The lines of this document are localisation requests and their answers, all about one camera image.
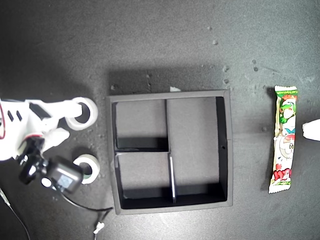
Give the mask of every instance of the black cable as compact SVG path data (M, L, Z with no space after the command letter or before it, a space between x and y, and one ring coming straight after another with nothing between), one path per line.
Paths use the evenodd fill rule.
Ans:
M60 189L59 186L57 186L57 184L55 184L53 182L53 186L57 189L57 191L60 193L60 195L64 198L64 200L66 200L68 203L72 204L73 206L76 206L80 209L86 209L89 211L93 211L93 212L106 212L104 216L106 216L112 209L114 209L113 207L108 207L108 208L91 208L91 207L87 207L87 206L83 206L79 203L74 202L73 200L71 200L69 197L67 197Z
M11 211L13 212L13 214L16 216L16 218L19 220L19 222L21 223L21 225L23 226L24 230L25 230L25 233L28 237L28 240L31 240L31 237L30 237L30 234L29 234L29 231L27 229L27 226L24 224L24 222L20 219L20 217L18 217L18 215L16 214L15 210L9 206L9 208L11 209Z
M12 208L7 196L5 195L4 191L0 188L0 197L3 199L4 203L10 208L10 210L13 212L14 216L19 220L19 222L21 223L22 227L25 230L26 236L28 237L28 240L31 240L29 231L27 229L27 226L25 225L25 223L20 219L20 217L18 216L18 214L16 213L16 211Z

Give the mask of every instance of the red wire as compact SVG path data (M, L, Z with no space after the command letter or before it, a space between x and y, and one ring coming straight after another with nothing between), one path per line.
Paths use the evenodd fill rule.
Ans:
M0 111L2 114L2 121L3 121L3 136L0 135L0 140L1 140L1 139L4 139L6 136L6 121L5 121L5 115L4 115L4 111L2 110L1 103L0 103Z

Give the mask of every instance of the dark gray table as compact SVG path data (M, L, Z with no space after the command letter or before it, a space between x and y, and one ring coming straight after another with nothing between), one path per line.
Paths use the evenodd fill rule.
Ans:
M84 96L100 110L95 125L72 132L46 153L72 159L85 147L97 155L100 175L73 196L79 203L113 205L108 94L168 92L170 86L231 90L233 206L146 215L112 212L98 239L319 239L320 142L303 138L301 130L302 123L320 118L319 66L316 0L0 2L0 96L45 101ZM297 86L299 100L292 187L268 194L274 85ZM95 213L74 208L39 181L22 185L18 174L15 162L0 162L0 185L33 240L93 238ZM25 239L2 201L0 213L0 239Z

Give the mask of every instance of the snack package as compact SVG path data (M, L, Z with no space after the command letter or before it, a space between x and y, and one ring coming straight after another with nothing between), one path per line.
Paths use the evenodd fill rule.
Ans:
M298 90L295 86L275 86L276 112L274 130L273 174L269 194L288 190L291 186L291 167L296 136L296 103Z

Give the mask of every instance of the white debris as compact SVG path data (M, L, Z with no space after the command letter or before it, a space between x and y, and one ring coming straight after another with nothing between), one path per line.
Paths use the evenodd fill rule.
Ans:
M181 89L174 86L170 86L170 92L181 92Z

